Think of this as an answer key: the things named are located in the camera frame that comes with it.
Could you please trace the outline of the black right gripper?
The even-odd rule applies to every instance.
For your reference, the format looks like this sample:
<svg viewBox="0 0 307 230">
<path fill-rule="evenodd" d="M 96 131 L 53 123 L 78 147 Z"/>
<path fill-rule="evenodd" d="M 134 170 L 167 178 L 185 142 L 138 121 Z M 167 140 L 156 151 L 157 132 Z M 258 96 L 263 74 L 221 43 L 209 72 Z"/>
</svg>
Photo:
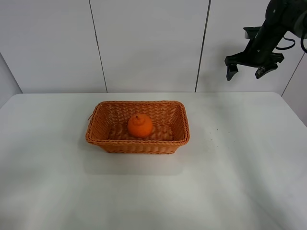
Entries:
<svg viewBox="0 0 307 230">
<path fill-rule="evenodd" d="M 287 19 L 266 19 L 257 35 L 249 40 L 244 51 L 225 58 L 226 79 L 230 81 L 238 73 L 237 65 L 258 68 L 255 73 L 256 79 L 276 70 L 277 63 L 282 62 L 283 58 L 280 54 L 274 54 L 273 50 L 287 31 Z"/>
</svg>

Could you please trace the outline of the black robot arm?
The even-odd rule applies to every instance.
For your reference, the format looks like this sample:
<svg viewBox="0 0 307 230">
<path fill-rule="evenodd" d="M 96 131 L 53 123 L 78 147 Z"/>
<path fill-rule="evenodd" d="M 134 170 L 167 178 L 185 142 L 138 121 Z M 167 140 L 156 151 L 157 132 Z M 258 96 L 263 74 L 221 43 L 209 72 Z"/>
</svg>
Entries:
<svg viewBox="0 0 307 230">
<path fill-rule="evenodd" d="M 295 46 L 278 47 L 287 32 L 300 38 L 304 52 L 304 40 L 307 38 L 307 2 L 305 0 L 271 0 L 265 13 L 265 21 L 260 27 L 244 27 L 245 37 L 249 40 L 244 51 L 227 56 L 228 81 L 238 73 L 238 65 L 257 68 L 255 76 L 260 79 L 265 74 L 276 70 L 278 63 L 284 60 L 282 53 L 274 50 L 288 50 Z"/>
</svg>

